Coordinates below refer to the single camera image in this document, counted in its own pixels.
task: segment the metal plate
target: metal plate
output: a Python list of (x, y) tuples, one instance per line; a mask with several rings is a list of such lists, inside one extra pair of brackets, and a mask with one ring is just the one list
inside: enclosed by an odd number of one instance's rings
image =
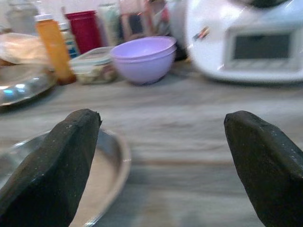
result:
[(0, 69), (0, 106), (31, 99), (56, 84), (45, 65), (23, 64)]
[[(0, 189), (46, 135), (15, 144), (0, 154)], [(131, 154), (125, 140), (111, 131), (100, 130), (89, 179), (70, 227), (94, 226), (122, 190), (130, 166)]]

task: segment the white bottle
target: white bottle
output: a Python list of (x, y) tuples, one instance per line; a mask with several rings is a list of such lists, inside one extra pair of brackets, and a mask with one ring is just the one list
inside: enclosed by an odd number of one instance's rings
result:
[(68, 50), (68, 54), (70, 55), (71, 59), (78, 57), (80, 55), (79, 50), (78, 50), (75, 38), (74, 38), (73, 34), (70, 32), (69, 24), (61, 23), (61, 24), (59, 24), (59, 26), (60, 26), (60, 31), (63, 36), (65, 45)]

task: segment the lavender bowl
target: lavender bowl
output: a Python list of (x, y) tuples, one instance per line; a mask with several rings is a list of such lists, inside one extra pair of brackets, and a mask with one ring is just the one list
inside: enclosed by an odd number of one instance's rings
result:
[(175, 50), (176, 39), (170, 36), (151, 36), (135, 39), (114, 47), (110, 56), (119, 60), (143, 60), (170, 54)]
[(120, 60), (113, 58), (113, 64), (120, 75), (137, 85), (157, 82), (170, 70), (175, 60), (176, 48), (160, 57), (141, 60)]

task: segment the orange bottle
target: orange bottle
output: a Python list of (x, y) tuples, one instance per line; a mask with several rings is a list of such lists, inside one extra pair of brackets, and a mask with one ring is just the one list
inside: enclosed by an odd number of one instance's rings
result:
[(58, 83), (65, 85), (75, 82), (76, 77), (69, 66), (70, 56), (58, 23), (54, 21), (51, 14), (35, 16), (35, 20), (36, 30), (45, 45), (55, 74), (57, 75)]

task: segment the red container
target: red container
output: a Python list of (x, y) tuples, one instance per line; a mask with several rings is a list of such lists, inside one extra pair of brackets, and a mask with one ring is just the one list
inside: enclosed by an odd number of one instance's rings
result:
[(66, 14), (81, 54), (102, 46), (95, 14), (95, 11)]

